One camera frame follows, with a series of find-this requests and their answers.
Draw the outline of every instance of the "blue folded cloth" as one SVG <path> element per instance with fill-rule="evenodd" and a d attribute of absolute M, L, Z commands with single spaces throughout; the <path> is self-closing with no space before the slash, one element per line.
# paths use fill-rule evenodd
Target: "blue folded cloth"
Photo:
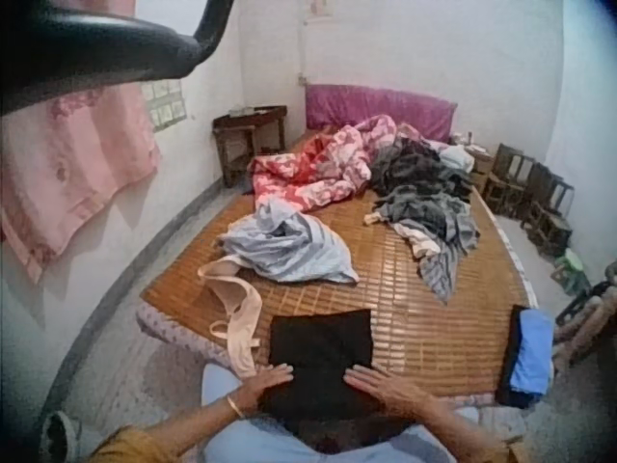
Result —
<path fill-rule="evenodd" d="M 520 314 L 521 348 L 510 376 L 513 391 L 544 395 L 549 389 L 553 321 L 536 309 Z"/>

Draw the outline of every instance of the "beige bra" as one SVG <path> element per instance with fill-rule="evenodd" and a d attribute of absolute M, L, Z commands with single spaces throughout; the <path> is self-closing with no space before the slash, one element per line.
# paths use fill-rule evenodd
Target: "beige bra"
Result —
<path fill-rule="evenodd" d="M 235 276 L 241 268 L 250 265 L 239 256 L 225 256 L 200 267 L 197 273 L 221 300 L 228 315 L 227 322 L 212 323 L 210 333 L 227 340 L 231 367 L 240 378 L 246 378 L 255 375 L 251 349 L 259 347 L 253 334 L 261 313 L 261 296 L 253 285 Z"/>

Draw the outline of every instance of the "green object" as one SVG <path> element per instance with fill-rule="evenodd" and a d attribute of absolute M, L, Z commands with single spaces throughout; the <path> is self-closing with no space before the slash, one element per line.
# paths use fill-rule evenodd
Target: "green object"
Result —
<path fill-rule="evenodd" d="M 582 261 L 572 249 L 566 249 L 564 255 L 555 261 L 555 268 L 558 271 L 552 277 L 562 285 L 566 294 L 576 294 L 585 285 Z"/>

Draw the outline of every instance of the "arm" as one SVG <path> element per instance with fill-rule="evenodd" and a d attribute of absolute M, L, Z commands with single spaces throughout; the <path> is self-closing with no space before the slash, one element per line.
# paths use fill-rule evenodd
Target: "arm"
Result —
<path fill-rule="evenodd" d="M 149 440 L 156 443 L 159 454 L 168 455 L 168 458 L 154 460 L 149 455 L 141 454 L 142 446 L 136 445 L 122 446 L 122 449 L 118 450 L 118 447 L 113 447 L 114 441 L 112 440 L 101 446 L 91 457 L 91 461 L 96 463 L 170 461 L 172 458 L 178 458 L 186 450 L 203 440 L 212 438 L 238 418 L 244 418 L 256 412 L 259 398 L 263 392 L 266 389 L 291 381 L 293 379 L 292 369 L 287 365 L 280 365 L 276 368 L 268 367 L 256 376 L 247 379 L 241 387 L 214 403 L 145 429 L 142 435 L 145 432 Z M 118 453 L 127 457 L 125 449 L 130 449 L 132 459 L 109 458 L 109 456 L 113 457 L 114 454 L 117 456 Z"/>
<path fill-rule="evenodd" d="M 503 444 L 480 426 L 456 415 L 446 404 L 424 392 L 409 378 L 378 368 L 355 366 L 348 369 L 345 382 L 373 395 L 398 417 L 421 422 L 457 461 L 478 462 L 504 451 Z"/>

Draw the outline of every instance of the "wrist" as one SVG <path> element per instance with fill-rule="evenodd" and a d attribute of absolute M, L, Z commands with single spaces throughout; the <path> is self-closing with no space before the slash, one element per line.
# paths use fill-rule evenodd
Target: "wrist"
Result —
<path fill-rule="evenodd" d="M 428 393 L 422 392 L 410 400 L 406 416 L 415 420 L 422 420 L 430 415 L 440 404 L 439 400 Z"/>
<path fill-rule="evenodd" d="M 228 394 L 228 399 L 237 407 L 234 409 L 239 418 L 244 418 L 252 414 L 255 409 L 255 400 L 250 395 L 245 394 L 242 388 L 238 388 Z"/>

